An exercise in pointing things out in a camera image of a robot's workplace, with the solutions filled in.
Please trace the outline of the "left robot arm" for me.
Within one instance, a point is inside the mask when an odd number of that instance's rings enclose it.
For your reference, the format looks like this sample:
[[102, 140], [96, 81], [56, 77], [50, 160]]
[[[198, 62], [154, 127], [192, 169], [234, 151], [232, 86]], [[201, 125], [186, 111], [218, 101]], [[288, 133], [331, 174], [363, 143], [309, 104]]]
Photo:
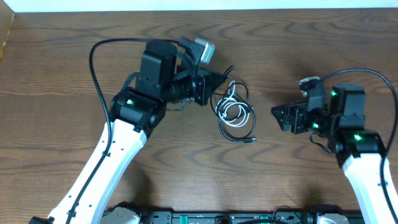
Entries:
[[48, 217], [31, 223], [99, 223], [127, 166], [162, 121], [168, 103], [206, 105], [227, 76], [203, 68], [215, 45], [203, 39], [143, 39], [146, 49], [108, 106], [99, 95], [106, 124], [101, 138], [63, 200]]

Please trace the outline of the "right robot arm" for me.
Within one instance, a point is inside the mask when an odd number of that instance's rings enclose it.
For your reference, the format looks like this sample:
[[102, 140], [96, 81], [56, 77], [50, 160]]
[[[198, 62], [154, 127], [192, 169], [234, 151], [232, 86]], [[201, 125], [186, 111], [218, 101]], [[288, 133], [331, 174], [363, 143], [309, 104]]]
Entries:
[[335, 155], [358, 200], [365, 223], [393, 223], [384, 194], [390, 193], [397, 206], [397, 192], [392, 183], [389, 163], [382, 159], [386, 152], [380, 135], [365, 128], [364, 88], [352, 83], [338, 83], [325, 103], [321, 81], [301, 84], [307, 100], [275, 106], [271, 109], [281, 130], [301, 134], [311, 131], [326, 138], [324, 148]]

